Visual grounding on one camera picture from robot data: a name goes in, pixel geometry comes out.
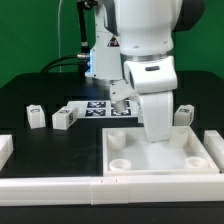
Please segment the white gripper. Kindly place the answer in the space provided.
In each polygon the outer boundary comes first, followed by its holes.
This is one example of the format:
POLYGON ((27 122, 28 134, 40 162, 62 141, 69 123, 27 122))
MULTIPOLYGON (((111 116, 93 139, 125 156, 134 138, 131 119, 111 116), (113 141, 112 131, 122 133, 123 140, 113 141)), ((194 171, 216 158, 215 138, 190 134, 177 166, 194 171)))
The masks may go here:
POLYGON ((126 80, 110 85, 110 101, 117 112, 126 110, 125 100, 137 95, 146 136, 150 141, 169 138, 173 124, 173 91, 177 88, 174 58, 124 63, 126 80))

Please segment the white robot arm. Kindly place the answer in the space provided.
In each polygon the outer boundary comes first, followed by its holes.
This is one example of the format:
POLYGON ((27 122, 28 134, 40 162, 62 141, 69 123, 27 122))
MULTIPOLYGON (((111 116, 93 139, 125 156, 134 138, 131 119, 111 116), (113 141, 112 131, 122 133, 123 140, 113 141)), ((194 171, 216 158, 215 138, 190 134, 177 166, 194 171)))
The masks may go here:
POLYGON ((205 11, 205 0, 83 0, 95 16, 88 81, 108 85, 113 107, 138 102, 146 136, 165 140, 173 124, 177 88, 172 34, 188 31, 205 11))

